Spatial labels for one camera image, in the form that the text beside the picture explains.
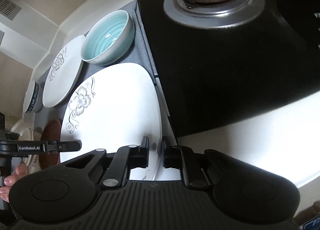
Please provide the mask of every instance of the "fingernail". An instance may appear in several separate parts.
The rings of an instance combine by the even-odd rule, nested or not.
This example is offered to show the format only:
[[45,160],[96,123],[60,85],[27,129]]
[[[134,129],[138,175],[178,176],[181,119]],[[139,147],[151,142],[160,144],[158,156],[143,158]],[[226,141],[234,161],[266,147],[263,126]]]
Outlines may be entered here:
[[24,163],[20,163],[17,167],[16,170],[19,172],[24,172],[26,170],[26,165]]
[[11,182],[10,182],[9,179],[7,179],[7,178],[4,179],[4,184],[5,184],[6,186],[9,186],[10,183],[11,183]]
[[21,175],[21,174],[24,173],[24,169],[23,169],[23,168],[17,168],[17,169],[16,169],[16,173],[17,173],[18,175]]

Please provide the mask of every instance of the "gray countertop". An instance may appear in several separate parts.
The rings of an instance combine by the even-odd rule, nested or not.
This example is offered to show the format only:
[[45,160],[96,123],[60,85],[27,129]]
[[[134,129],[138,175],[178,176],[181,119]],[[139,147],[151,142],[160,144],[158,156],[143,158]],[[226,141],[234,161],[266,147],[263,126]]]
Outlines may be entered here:
[[[135,25],[136,34],[135,40],[131,45],[128,52],[121,57],[118,61],[112,63],[112,65],[117,63],[137,63],[143,66],[150,74],[153,82],[155,83],[155,77],[157,77],[157,71],[153,62],[152,55],[150,53],[150,48],[147,42],[147,37],[143,28],[143,24],[141,21],[140,11],[139,11],[139,3],[138,0],[134,0],[129,4],[125,5],[121,8],[122,10],[126,10],[129,15],[131,16],[133,23]],[[94,73],[98,72],[99,70],[107,67],[107,66],[96,66],[88,63],[84,63],[79,78],[70,91],[68,96],[58,105],[52,108],[45,108],[43,107],[40,112],[35,114],[35,123],[34,128],[36,132],[42,133],[45,125],[52,119],[58,118],[61,120],[64,117],[65,110],[67,108],[69,99],[74,92],[74,90],[88,77],[93,75]],[[46,81],[49,69],[40,77],[38,83],[44,87],[44,83]]]

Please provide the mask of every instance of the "floral pattern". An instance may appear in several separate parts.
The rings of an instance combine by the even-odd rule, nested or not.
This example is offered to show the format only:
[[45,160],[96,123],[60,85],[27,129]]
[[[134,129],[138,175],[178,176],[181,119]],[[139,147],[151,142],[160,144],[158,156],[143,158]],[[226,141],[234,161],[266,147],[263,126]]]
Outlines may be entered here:
[[64,60],[66,58],[67,48],[64,47],[61,52],[56,56],[54,59],[52,65],[51,65],[51,71],[50,71],[50,81],[52,81],[55,78],[56,71],[62,66],[64,63]]
[[30,101],[30,104],[28,106],[28,109],[26,111],[26,113],[29,113],[33,110],[33,107],[35,106],[35,103],[36,103],[36,99],[37,99],[37,96],[38,96],[38,92],[39,92],[39,84],[36,82],[35,83],[35,88],[33,90],[33,95],[32,95],[32,98],[31,98],[31,101]]
[[85,87],[79,87],[73,95],[73,99],[68,104],[69,108],[69,122],[66,123],[66,130],[69,133],[73,133],[75,129],[79,128],[79,122],[77,116],[82,115],[84,109],[91,104],[91,98],[94,98],[96,93],[94,90],[94,77],[87,79],[84,82]]

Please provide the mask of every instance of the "vent grille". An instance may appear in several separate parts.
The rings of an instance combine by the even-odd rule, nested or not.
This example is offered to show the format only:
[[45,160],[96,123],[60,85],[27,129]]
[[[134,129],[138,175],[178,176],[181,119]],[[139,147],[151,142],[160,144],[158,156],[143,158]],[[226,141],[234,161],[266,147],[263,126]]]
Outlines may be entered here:
[[0,14],[6,18],[13,20],[20,10],[21,7],[17,6],[10,0],[0,0]]

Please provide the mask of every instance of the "white plate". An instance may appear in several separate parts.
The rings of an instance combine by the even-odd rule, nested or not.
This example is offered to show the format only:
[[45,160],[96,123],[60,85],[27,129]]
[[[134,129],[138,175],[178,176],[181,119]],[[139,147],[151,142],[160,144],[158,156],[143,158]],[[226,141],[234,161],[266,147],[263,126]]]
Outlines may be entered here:
[[44,84],[44,107],[51,108],[59,104],[74,87],[83,65],[81,47],[84,39],[84,35],[74,38],[54,59]]
[[130,179],[153,180],[161,151],[161,116],[149,73],[135,63],[107,67],[86,79],[72,94],[61,141],[80,140],[78,152],[61,153],[61,162],[103,148],[114,153],[126,145],[150,140],[149,167],[131,170]]

